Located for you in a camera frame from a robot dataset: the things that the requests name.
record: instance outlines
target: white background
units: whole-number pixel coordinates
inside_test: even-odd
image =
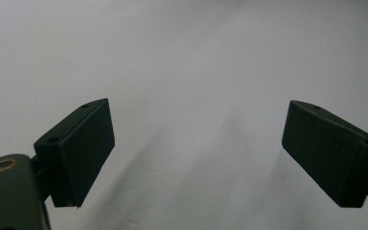
[[[288,102],[368,132],[368,1],[0,1],[0,156],[110,100],[117,146],[53,229],[368,229],[281,146]]]

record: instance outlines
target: white surface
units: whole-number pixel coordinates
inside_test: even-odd
[[[117,147],[53,229],[368,229],[281,146],[291,99],[368,131],[368,1],[0,1],[0,156],[105,97]]]

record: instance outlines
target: screw hole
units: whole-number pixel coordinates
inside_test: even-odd
[[[47,140],[47,143],[53,144],[53,143],[57,142],[58,140],[59,140],[58,137],[53,137],[53,138],[50,138],[49,140]]]
[[[0,161],[0,172],[6,171],[16,165],[17,160],[15,158],[8,158]]]

